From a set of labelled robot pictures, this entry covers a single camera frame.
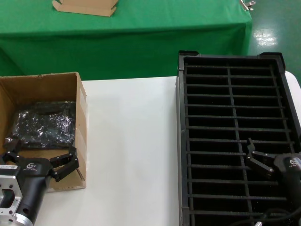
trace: black plastic crate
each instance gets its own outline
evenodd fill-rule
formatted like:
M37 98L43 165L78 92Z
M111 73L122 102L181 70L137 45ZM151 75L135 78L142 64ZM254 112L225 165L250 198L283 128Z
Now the black plastic crate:
M258 151L301 151L282 55L180 51L176 87L180 225L227 226L258 218L269 208L291 212L278 182L245 164L249 137Z

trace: cardboard box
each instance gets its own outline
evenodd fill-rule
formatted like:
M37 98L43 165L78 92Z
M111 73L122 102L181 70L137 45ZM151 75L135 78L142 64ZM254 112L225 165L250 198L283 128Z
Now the cardboard box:
M49 191L86 187L87 105L86 93L78 73L45 74L39 76L0 77L0 153L14 112L19 106L38 101L76 101L75 146L79 168L70 175L50 182ZM53 158L68 150L21 150L25 158Z
M111 16L118 0L53 0L52 5L59 12L81 13L96 16Z

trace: cable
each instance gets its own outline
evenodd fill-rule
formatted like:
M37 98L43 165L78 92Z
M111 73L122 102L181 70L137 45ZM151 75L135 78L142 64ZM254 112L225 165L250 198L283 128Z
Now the cable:
M287 212L286 210L283 210L283 209L277 209L277 210L281 210L282 212L285 212L285 213L289 213ZM266 219L248 219L248 220L241 220L241 221L237 221L235 223L232 223L228 226L239 226L240 224L246 224L246 223L252 223L252 222L277 222L277 221L282 221L282 220L286 220L286 219L289 219L289 218L292 218L293 216L297 215L301 213L301 207L299 207L298 209L296 209L294 212L292 213L289 213L288 215L286 216L283 216L283 217L280 217L280 218L266 218Z
M289 215L291 214L289 211L286 211L284 209L280 209L280 208L271 208L271 209L268 209L264 214L263 214L263 217L261 218L267 218L270 216L271 213L285 213L286 215Z

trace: green floor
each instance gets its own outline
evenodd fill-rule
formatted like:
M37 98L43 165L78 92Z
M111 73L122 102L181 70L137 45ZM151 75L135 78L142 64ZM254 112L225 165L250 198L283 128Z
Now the green floor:
M282 52L301 85L301 0L255 0L249 55Z

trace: green table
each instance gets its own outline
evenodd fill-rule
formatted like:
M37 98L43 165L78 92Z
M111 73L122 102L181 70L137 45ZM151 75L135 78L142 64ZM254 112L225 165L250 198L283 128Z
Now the green table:
M0 76L84 80L175 76L178 50L246 55L252 19L238 0L119 0L112 17L0 0Z

